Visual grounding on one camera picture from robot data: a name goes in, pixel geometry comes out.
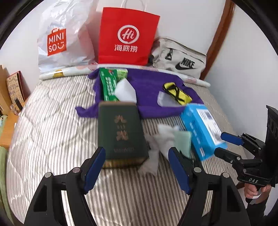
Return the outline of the person right hand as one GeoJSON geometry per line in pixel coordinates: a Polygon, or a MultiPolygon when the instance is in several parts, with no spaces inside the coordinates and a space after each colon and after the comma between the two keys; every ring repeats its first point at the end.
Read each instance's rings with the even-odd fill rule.
{"type": "MultiPolygon", "coordinates": [[[[260,195],[260,199],[264,200],[269,196],[269,193],[271,191],[271,186],[270,185],[266,185],[265,187],[261,188],[261,195],[260,195]]],[[[244,195],[246,198],[248,199],[253,199],[254,196],[258,195],[258,191],[255,185],[251,185],[248,183],[244,184],[244,195]]]]}

